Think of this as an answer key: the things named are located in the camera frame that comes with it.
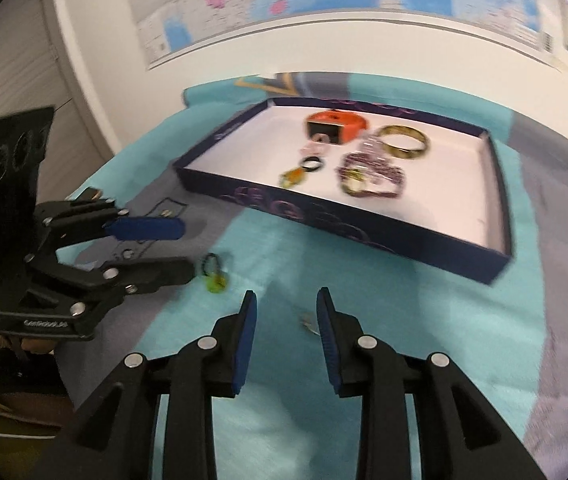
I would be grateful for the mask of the left hand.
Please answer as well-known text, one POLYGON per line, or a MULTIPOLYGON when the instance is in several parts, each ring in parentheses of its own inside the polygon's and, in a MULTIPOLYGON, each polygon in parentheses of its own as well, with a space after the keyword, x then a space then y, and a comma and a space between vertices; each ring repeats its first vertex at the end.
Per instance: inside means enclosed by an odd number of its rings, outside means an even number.
POLYGON ((47 354, 53 352, 57 345, 58 342, 55 340, 20 338, 0 334, 0 349, 11 349, 15 353, 47 354))

